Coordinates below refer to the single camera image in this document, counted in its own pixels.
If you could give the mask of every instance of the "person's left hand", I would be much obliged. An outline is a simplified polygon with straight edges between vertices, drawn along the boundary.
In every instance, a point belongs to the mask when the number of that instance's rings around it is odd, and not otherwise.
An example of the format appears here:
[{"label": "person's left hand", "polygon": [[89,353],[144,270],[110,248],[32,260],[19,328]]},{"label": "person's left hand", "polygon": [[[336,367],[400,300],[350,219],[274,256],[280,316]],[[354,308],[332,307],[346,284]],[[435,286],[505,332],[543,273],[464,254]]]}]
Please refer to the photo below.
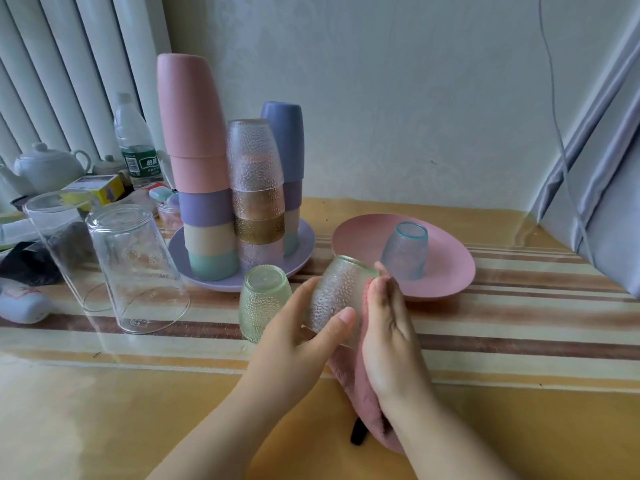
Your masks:
[{"label": "person's left hand", "polygon": [[304,282],[267,325],[237,386],[245,394],[257,395],[278,419],[311,391],[329,356],[356,322],[355,310],[347,307],[305,341],[301,323],[318,281]]}]

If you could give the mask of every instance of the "person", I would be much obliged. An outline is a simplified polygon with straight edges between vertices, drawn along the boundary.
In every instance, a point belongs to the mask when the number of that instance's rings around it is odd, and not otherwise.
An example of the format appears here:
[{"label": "person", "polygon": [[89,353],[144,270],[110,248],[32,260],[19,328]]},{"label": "person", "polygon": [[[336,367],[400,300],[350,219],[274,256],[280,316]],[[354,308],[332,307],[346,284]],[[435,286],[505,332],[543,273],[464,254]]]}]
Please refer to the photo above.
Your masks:
[{"label": "person", "polygon": [[[420,480],[513,479],[514,474],[436,398],[404,298],[386,274],[369,287],[362,344],[367,375]],[[356,321],[353,308],[305,340],[301,320],[318,278],[304,282],[267,325],[226,399],[153,470],[148,480],[242,479],[278,421],[311,391]]]}]

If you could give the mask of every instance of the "vertical blind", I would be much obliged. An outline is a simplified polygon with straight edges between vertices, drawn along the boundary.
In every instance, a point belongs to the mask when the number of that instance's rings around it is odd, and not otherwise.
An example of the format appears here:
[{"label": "vertical blind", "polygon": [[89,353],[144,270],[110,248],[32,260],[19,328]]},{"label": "vertical blind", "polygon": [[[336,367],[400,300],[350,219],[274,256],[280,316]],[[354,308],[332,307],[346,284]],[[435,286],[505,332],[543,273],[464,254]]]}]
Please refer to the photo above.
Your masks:
[{"label": "vertical blind", "polygon": [[[32,143],[120,155],[116,93],[139,97],[164,149],[156,56],[170,52],[162,0],[0,0],[0,157]],[[0,208],[16,197],[0,182]]]}]

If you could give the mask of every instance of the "white cord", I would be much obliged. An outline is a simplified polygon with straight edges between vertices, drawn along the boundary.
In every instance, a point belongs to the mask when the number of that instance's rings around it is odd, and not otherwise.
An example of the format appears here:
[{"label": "white cord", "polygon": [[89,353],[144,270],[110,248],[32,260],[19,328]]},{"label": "white cord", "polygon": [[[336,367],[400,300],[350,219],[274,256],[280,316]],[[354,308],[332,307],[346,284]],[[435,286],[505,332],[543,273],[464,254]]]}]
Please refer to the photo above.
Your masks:
[{"label": "white cord", "polygon": [[549,50],[549,44],[547,42],[547,37],[545,35],[545,26],[542,23],[542,0],[538,0],[538,21],[540,23],[540,35],[542,35],[542,42],[544,42],[545,49],[547,51],[547,60],[549,62],[549,72],[551,74],[551,113],[553,115],[554,126],[556,128],[558,145],[560,146],[560,156],[562,161],[564,185],[566,187],[566,193],[569,197],[569,202],[571,203],[573,211],[575,212],[575,218],[578,219],[578,226],[580,227],[580,233],[582,234],[582,240],[584,241],[584,250],[587,253],[587,259],[589,260],[591,265],[595,267],[596,266],[595,260],[593,258],[591,247],[589,245],[589,239],[587,237],[587,227],[585,227],[584,222],[582,221],[580,211],[578,210],[578,206],[575,204],[575,201],[573,200],[573,197],[571,195],[571,190],[569,188],[569,165],[567,163],[566,151],[564,149],[564,142],[562,141],[562,134],[560,133],[558,120],[556,117],[556,81],[554,78],[554,63],[551,58],[551,51]]}]

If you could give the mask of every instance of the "cup stack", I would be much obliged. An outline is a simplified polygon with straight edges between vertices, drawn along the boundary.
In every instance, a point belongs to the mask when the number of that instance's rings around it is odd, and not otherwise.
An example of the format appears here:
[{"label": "cup stack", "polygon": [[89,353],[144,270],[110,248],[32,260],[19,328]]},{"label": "cup stack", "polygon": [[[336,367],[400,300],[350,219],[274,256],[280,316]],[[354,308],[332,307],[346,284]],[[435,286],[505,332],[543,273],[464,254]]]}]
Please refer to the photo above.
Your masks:
[{"label": "cup stack", "polygon": [[229,121],[227,160],[244,272],[284,264],[285,198],[278,147],[266,120]]},{"label": "cup stack", "polygon": [[305,176],[305,130],[302,108],[298,104],[267,101],[261,118],[269,122],[278,145],[284,177],[284,256],[298,249],[298,225],[302,205],[302,179]]},{"label": "cup stack", "polygon": [[209,64],[196,55],[158,55],[157,85],[191,270],[202,280],[228,278],[239,262],[225,119]]}]

